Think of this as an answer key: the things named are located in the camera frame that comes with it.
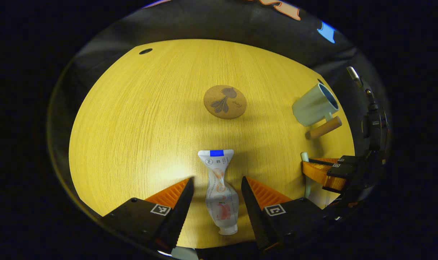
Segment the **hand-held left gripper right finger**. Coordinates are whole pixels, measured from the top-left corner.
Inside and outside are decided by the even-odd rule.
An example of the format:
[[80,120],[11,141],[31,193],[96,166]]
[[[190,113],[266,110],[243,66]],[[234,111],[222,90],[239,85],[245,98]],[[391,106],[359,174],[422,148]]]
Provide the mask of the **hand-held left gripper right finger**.
[[329,215],[307,198],[290,199],[248,176],[241,191],[262,252],[303,247],[331,225]]

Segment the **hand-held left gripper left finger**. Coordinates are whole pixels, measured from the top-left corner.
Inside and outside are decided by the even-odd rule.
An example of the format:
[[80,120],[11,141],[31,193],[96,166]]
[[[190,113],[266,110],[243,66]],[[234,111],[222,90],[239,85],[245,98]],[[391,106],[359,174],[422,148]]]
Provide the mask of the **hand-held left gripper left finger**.
[[193,194],[193,178],[187,178],[146,199],[128,199],[102,217],[102,224],[140,246],[171,253]]

